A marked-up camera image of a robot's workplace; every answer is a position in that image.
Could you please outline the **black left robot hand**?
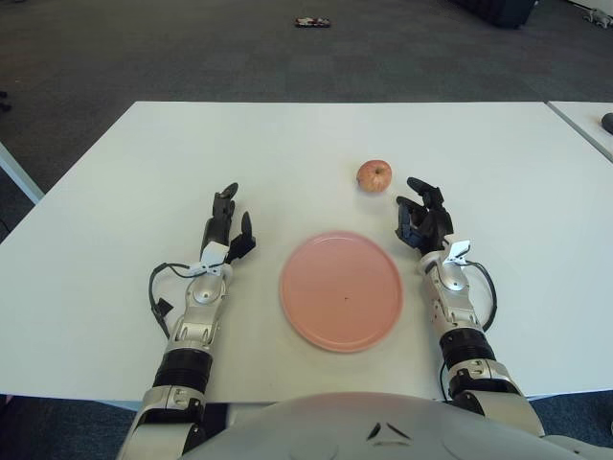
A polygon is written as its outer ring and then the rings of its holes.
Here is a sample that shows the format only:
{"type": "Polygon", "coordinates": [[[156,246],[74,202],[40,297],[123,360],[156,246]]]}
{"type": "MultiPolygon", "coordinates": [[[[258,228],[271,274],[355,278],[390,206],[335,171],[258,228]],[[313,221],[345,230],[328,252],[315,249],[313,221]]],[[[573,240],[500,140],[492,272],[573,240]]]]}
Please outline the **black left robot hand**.
{"type": "Polygon", "coordinates": [[[234,260],[241,259],[256,247],[256,239],[253,235],[252,222],[248,212],[244,212],[240,222],[240,233],[230,240],[232,218],[236,203],[234,196],[238,191],[238,183],[228,185],[223,191],[215,193],[212,216],[207,220],[201,243],[200,255],[203,256],[208,247],[213,248],[213,243],[220,244],[224,250],[223,258],[218,258],[207,266],[230,265],[234,260]]]}

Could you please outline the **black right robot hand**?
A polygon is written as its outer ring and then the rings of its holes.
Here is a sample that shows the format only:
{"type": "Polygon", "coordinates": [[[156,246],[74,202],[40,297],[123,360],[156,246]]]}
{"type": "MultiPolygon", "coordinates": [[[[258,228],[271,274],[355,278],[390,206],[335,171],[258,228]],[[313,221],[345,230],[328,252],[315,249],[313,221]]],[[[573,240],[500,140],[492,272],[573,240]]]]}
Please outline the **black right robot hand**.
{"type": "Polygon", "coordinates": [[[471,265],[472,261],[465,259],[470,241],[455,240],[441,189],[412,176],[407,178],[407,185],[418,194],[422,204],[400,195],[396,198],[396,235],[420,252],[421,269],[427,271],[431,265],[471,265]]]}

